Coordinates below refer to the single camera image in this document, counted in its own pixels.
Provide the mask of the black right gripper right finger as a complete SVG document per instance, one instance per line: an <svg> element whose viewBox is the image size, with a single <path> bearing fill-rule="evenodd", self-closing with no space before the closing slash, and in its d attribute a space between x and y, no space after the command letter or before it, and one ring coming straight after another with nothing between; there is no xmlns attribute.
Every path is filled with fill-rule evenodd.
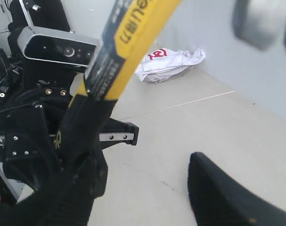
<svg viewBox="0 0 286 226"><path fill-rule="evenodd" d="M190 156L187 185L199 226L286 226L286 211L250 192L201 152Z"/></svg>

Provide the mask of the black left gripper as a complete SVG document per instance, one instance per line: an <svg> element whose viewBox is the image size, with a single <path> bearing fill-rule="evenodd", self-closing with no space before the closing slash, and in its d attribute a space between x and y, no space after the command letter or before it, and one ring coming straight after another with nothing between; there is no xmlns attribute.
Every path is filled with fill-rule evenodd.
<svg viewBox="0 0 286 226"><path fill-rule="evenodd" d="M136 145L138 126L110 117L112 104L82 97L70 112L66 87L33 80L24 88L21 64L0 62L0 162L6 178L41 186L66 166L85 159L94 144Z"/></svg>

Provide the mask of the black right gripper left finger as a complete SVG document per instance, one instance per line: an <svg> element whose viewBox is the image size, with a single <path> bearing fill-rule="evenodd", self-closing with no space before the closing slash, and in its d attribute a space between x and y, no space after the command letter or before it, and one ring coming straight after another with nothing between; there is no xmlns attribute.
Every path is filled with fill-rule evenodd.
<svg viewBox="0 0 286 226"><path fill-rule="evenodd" d="M0 210L0 226L86 226L107 173L102 149L94 148L15 207Z"/></svg>

